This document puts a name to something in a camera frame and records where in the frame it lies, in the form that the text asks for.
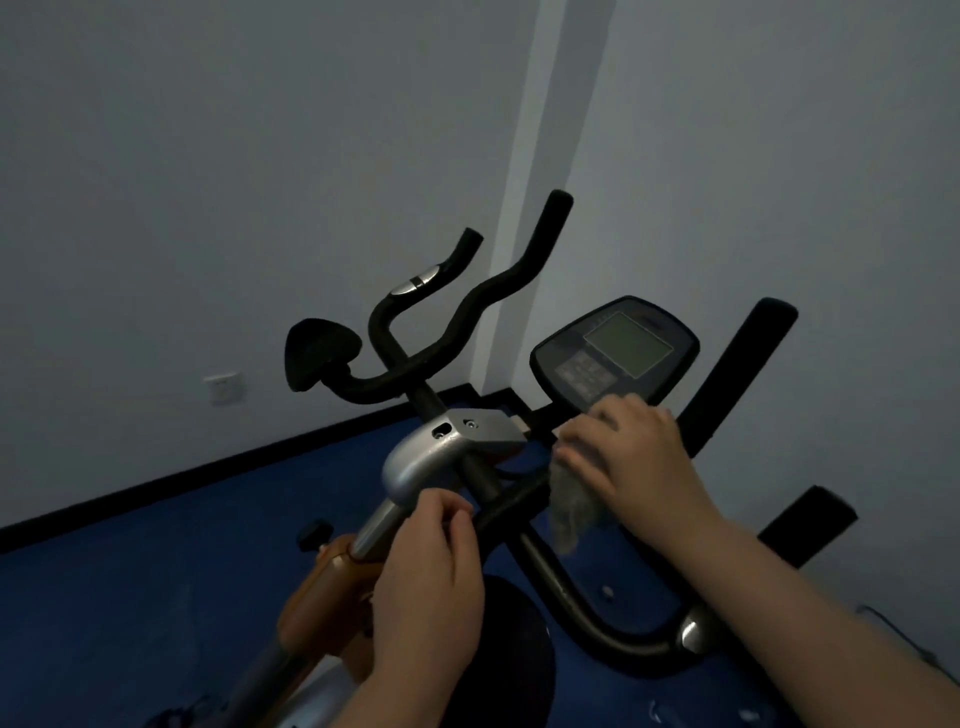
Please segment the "person's right hand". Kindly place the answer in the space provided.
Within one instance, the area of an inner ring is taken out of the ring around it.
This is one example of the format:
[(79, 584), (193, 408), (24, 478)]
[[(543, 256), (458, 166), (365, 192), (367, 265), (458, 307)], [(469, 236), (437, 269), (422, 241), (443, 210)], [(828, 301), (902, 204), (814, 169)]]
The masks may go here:
[(723, 517), (712, 502), (682, 442), (678, 423), (663, 407), (639, 398), (636, 459), (616, 495), (600, 495), (639, 540), (671, 555)]

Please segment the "person's left hand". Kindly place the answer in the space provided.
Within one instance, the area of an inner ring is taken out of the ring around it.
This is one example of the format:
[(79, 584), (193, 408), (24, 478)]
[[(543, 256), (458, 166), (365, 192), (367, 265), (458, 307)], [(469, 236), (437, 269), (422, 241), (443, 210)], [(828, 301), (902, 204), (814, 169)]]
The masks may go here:
[(445, 514), (461, 495), (427, 489), (397, 531), (373, 597), (374, 669), (457, 683), (474, 659), (485, 604), (479, 551), (448, 551)]

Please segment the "translucent grey cleaning wipe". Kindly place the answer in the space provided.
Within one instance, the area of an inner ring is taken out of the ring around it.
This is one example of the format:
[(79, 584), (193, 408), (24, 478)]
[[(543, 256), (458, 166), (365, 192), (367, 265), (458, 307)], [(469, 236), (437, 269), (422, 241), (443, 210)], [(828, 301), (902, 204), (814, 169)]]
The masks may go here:
[(617, 521), (603, 498), (556, 453), (551, 456), (548, 481), (548, 525), (558, 555), (572, 554), (588, 531), (609, 528)]

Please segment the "silver handlebar stem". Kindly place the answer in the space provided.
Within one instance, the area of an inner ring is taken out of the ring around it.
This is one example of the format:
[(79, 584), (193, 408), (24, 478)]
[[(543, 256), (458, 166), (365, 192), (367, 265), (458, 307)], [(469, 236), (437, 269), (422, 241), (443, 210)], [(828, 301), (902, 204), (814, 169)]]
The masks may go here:
[(455, 490), (454, 466), (465, 455), (510, 458), (526, 443), (524, 426), (500, 409), (454, 408), (428, 419), (387, 456), (381, 470), (387, 497), (359, 530), (351, 556), (383, 560), (421, 491)]

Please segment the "black rounded elbow pad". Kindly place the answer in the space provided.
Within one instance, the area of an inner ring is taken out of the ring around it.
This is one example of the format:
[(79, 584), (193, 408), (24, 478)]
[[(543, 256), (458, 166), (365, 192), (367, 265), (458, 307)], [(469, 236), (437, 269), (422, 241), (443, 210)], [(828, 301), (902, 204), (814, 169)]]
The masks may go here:
[(361, 337), (341, 323), (307, 318), (290, 327), (284, 343), (284, 375), (295, 393), (318, 383), (348, 379), (351, 363), (362, 351)]

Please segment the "person's right forearm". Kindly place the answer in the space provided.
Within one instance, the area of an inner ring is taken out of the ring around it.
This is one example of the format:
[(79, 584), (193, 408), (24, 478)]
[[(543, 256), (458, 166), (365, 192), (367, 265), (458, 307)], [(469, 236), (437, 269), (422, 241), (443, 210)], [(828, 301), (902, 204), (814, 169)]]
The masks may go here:
[(715, 513), (630, 529), (676, 568), (807, 728), (960, 728), (960, 687)]

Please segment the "black rectangular elbow pad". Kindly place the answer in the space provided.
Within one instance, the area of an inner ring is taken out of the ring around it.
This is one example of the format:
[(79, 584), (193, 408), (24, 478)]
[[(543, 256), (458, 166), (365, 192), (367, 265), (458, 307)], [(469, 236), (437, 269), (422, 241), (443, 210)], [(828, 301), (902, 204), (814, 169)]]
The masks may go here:
[(858, 521), (858, 512), (834, 491), (813, 485), (777, 515), (757, 539), (801, 569)]

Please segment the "person's left forearm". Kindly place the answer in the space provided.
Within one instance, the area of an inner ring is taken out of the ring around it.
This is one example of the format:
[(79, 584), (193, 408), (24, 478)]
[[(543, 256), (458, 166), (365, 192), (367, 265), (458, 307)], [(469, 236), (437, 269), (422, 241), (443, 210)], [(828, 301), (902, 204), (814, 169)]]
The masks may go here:
[(375, 673), (329, 728), (440, 728), (455, 685), (431, 676)]

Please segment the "black bike display console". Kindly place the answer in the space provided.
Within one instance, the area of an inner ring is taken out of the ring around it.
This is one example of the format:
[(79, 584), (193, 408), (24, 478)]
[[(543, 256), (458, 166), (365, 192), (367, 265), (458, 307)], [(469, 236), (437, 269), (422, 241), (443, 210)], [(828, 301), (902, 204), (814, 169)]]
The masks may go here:
[(556, 405), (586, 413), (607, 395), (660, 405), (701, 350), (694, 332), (662, 307), (619, 297), (536, 345), (534, 379)]

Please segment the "black bike saddle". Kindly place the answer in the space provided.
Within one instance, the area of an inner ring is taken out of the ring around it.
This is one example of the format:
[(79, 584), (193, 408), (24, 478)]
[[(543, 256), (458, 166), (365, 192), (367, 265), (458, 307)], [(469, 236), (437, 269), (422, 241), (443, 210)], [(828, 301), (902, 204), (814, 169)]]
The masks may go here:
[(465, 676), (461, 728), (546, 728), (556, 690), (556, 651), (546, 619), (518, 586), (485, 577), (479, 647)]

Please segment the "black adjustment knob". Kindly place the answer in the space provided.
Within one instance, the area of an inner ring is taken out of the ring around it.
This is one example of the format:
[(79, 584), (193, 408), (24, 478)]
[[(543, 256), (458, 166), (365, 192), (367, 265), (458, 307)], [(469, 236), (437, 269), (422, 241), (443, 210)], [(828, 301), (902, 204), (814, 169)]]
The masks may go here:
[(333, 532), (334, 526), (327, 520), (311, 520), (296, 533), (296, 547), (301, 553), (319, 554), (330, 543)]

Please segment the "orange bike frame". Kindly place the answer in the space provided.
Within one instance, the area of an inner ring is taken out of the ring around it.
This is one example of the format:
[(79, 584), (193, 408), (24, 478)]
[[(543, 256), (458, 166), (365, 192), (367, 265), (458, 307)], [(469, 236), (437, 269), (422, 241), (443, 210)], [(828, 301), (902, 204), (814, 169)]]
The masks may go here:
[(357, 683), (373, 671), (372, 599), (383, 560), (358, 560), (354, 540), (354, 534), (332, 540), (281, 612), (277, 636), (299, 666), (297, 682), (326, 657), (339, 658)]

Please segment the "black bike handlebar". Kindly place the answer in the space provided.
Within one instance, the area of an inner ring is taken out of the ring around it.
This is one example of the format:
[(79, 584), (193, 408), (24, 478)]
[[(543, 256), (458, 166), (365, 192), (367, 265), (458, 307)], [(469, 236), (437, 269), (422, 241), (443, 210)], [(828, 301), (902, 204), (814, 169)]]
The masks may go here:
[[(437, 403), (426, 381), (445, 368), (470, 339), (482, 313), (493, 304), (519, 292), (544, 269), (573, 207), (573, 198), (552, 191), (519, 261), (502, 273), (479, 283), (463, 298), (439, 339), (414, 355), (407, 355), (390, 331), (392, 322), (416, 303), (432, 296), (458, 278), (472, 262), (482, 236), (468, 228), (450, 257), (394, 288), (373, 310), (368, 338), (386, 372), (351, 384), (342, 398), (374, 404), (404, 394), (423, 424), (450, 408)], [(573, 413), (553, 403), (525, 420), (526, 437), (550, 433)], [(692, 668), (722, 640), (724, 628), (712, 611), (692, 597), (647, 633), (625, 632), (603, 619), (575, 586), (552, 545), (548, 524), (548, 467), (521, 474), (503, 488), (493, 466), (481, 465), (481, 455), (468, 454), (454, 466), (469, 490), (478, 489), (482, 503), (476, 516), (477, 536), (491, 547), (508, 546), (516, 563), (536, 593), (573, 641), (597, 661), (623, 674), (644, 678), (672, 676)]]

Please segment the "white wall socket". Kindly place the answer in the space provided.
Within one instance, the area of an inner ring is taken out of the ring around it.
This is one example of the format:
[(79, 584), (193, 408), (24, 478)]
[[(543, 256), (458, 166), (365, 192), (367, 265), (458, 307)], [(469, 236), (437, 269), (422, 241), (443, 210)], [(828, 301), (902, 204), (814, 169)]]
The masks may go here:
[(240, 371), (207, 375), (201, 382), (212, 407), (234, 406), (245, 400), (246, 382)]

